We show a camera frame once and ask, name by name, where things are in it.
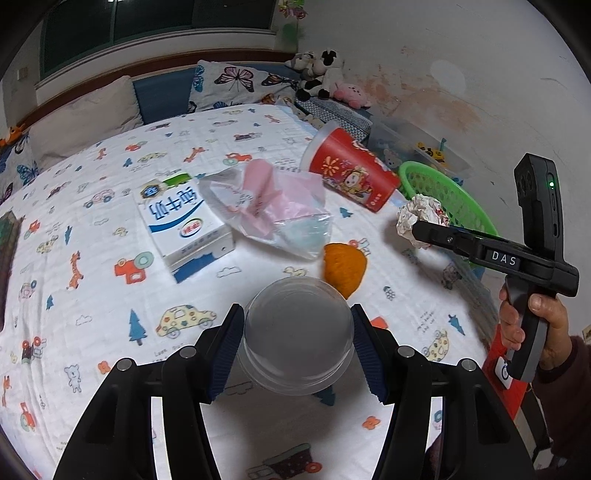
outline cartoon print blanket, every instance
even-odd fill
[[[241,105],[146,125],[94,145],[13,194],[0,215],[24,216],[0,333],[0,423],[24,462],[50,479],[88,402],[118,359],[166,359],[219,325],[232,303],[246,306],[286,275],[319,277],[322,261],[300,261],[235,235],[236,249],[177,284],[151,243],[130,195],[154,176],[199,178],[264,158],[297,168],[314,130],[276,106]],[[485,359],[496,323],[487,291],[463,264],[396,234],[397,207],[379,213],[327,192],[333,242],[368,257],[348,300],[400,344],[455,364]],[[162,322],[178,320],[174,336]],[[161,406],[153,437],[160,479],[170,478]],[[265,391],[235,364],[225,392],[203,415],[222,478],[369,479],[392,407],[371,395],[358,360],[315,395]],[[433,400],[432,442],[441,428]]]

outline red paper cup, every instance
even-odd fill
[[[400,186],[400,179],[335,121],[312,139],[300,170],[319,173],[324,183],[377,212]]]

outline cartoon figure print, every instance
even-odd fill
[[[262,135],[262,133],[254,133],[254,132],[251,132],[249,134],[244,134],[244,135],[236,134],[236,135],[234,135],[234,141],[241,142],[243,140],[252,140],[254,138],[259,138],[261,135]]]
[[[95,194],[88,202],[84,204],[86,208],[92,207],[95,203],[107,203],[110,202],[115,196],[115,192],[111,189],[102,190]]]
[[[64,372],[68,376],[68,385],[72,387],[72,393],[82,393],[80,387],[80,367],[78,365],[70,365],[64,368]]]
[[[252,160],[252,155],[240,155],[239,153],[229,153],[226,154],[226,158],[224,158],[222,160],[222,163],[224,165],[227,165],[228,167],[233,167],[234,165],[237,165],[239,162],[241,161],[250,161]]]
[[[449,341],[447,340],[447,331],[437,330],[435,332],[435,340],[433,343],[423,348],[422,354],[427,357],[430,362],[440,362],[445,358],[449,350]]]
[[[78,288],[78,281],[84,278],[84,275],[78,270],[78,260],[80,259],[80,251],[78,250],[75,254],[72,254],[70,258],[70,265],[72,266],[72,278],[68,284],[69,288]]]
[[[35,287],[37,286],[37,280],[33,280],[31,283],[22,284],[21,291],[18,293],[19,300],[30,299],[35,293]]]
[[[367,181],[367,172],[363,167],[355,167],[343,173],[344,180],[339,184],[339,190],[362,200],[367,200],[372,192]]]
[[[305,268],[285,267],[283,273],[287,273],[290,277],[305,277],[308,271]]]
[[[205,151],[206,150],[203,147],[199,147],[199,148],[193,147],[193,152],[187,158],[185,158],[183,161],[187,162],[187,163],[191,163],[193,160],[195,160],[195,157],[197,156],[198,153],[203,153]]]
[[[133,260],[126,260],[122,258],[115,265],[115,276],[125,276],[125,283],[131,285],[144,281],[146,279],[145,269],[154,262],[154,255],[152,252],[142,252]]]
[[[318,473],[322,470],[322,464],[312,460],[311,446],[302,443],[277,456],[263,460],[262,465],[249,468],[246,471],[248,478],[259,480],[286,480],[304,472]]]
[[[32,431],[35,431],[35,426],[36,426],[36,421],[35,421],[35,417],[33,416],[33,414],[31,412],[29,412],[29,409],[27,407],[27,404],[25,402],[21,403],[21,410],[22,410],[22,414],[21,414],[21,427],[25,432],[28,432],[29,429],[31,429]]]
[[[2,381],[2,406],[6,408],[6,390],[12,388],[10,386],[10,375],[4,375],[4,380]]]
[[[449,264],[443,270],[443,278],[441,279],[441,284],[448,290],[452,290],[454,282],[461,279],[462,275],[458,272],[456,266],[453,264]]]
[[[40,254],[48,254],[49,252],[51,252],[53,244],[56,243],[57,238],[57,235],[53,235],[51,239],[49,239],[47,242],[39,244],[39,246],[37,247],[37,252]]]
[[[22,364],[31,364],[31,361],[35,360],[35,358],[43,357],[43,349],[47,344],[46,339],[41,339],[41,337],[35,337],[33,339],[33,344],[31,345],[28,340],[23,340],[22,346],[22,357],[21,363]]]
[[[168,338],[176,338],[184,328],[199,325],[202,329],[207,329],[213,325],[217,314],[211,311],[201,312],[192,305],[180,305],[166,310],[160,319],[160,324],[156,327],[156,333]]]

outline milk carton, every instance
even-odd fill
[[[151,180],[134,198],[177,282],[234,250],[231,228],[209,209],[187,173]]]

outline yellow toy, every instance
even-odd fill
[[[25,124],[20,127],[10,127],[8,135],[5,138],[0,138],[0,148],[4,148],[7,145],[12,145],[22,136],[22,132],[25,130]]]
[[[445,166],[445,155],[441,150],[433,150],[432,148],[425,147],[423,142],[417,143],[417,148],[419,150],[424,151],[427,155],[433,158],[433,160],[437,160],[439,163]]]

